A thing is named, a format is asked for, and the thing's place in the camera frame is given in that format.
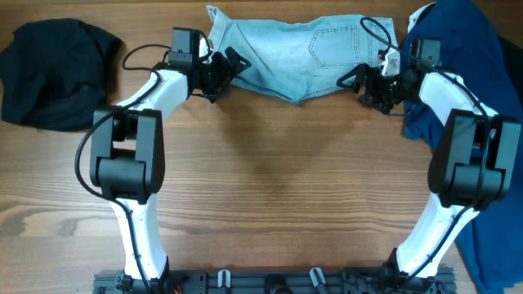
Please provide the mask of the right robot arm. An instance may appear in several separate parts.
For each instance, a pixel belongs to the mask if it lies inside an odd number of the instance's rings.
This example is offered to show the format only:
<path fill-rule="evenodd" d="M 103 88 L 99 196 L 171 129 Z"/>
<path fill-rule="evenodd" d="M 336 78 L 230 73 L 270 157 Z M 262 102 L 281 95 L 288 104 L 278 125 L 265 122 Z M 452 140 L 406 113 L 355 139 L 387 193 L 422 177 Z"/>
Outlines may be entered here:
<path fill-rule="evenodd" d="M 336 81 L 353 92 L 363 87 L 360 102 L 383 114 L 402 101 L 420 101 L 444 126 L 428 168 L 428 203 L 408 238 L 373 277 L 381 291 L 400 290 L 416 278 L 433 279 L 463 227 L 507 194 L 521 132 L 515 118 L 483 105 L 460 76 L 441 67 L 439 40 L 414 41 L 406 57 L 403 74 L 388 77 L 385 65 L 360 64 Z"/>

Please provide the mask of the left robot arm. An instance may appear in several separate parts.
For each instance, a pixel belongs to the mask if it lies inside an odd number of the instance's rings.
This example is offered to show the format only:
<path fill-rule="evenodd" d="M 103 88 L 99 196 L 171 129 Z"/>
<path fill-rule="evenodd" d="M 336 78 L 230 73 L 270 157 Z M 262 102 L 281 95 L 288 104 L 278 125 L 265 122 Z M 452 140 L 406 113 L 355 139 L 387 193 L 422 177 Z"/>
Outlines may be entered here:
<path fill-rule="evenodd" d="M 82 138 L 91 146 L 89 183 L 75 167 L 78 182 L 110 203 L 118 219 L 126 254 L 124 269 L 98 274 L 95 293 L 178 293 L 159 236 L 157 193 L 165 175 L 163 123 L 190 96 L 214 103 L 250 62 L 232 47 L 209 46 L 198 29 L 174 28 L 162 60 L 147 68 L 150 78 L 131 98 L 97 109 Z"/>

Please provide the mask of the light blue denim shorts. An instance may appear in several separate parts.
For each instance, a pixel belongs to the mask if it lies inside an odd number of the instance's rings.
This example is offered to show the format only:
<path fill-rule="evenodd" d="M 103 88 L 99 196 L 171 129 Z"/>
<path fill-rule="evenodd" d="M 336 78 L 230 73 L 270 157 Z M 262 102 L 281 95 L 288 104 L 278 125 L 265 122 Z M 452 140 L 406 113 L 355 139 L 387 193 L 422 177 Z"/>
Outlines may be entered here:
<path fill-rule="evenodd" d="M 232 20 L 218 7 L 207 8 L 214 51 L 233 48 L 250 68 L 232 85 L 298 104 L 338 91 L 336 81 L 357 65 L 379 64 L 385 41 L 396 40 L 391 18 L 373 23 L 360 15 L 321 16 L 308 23 Z"/>

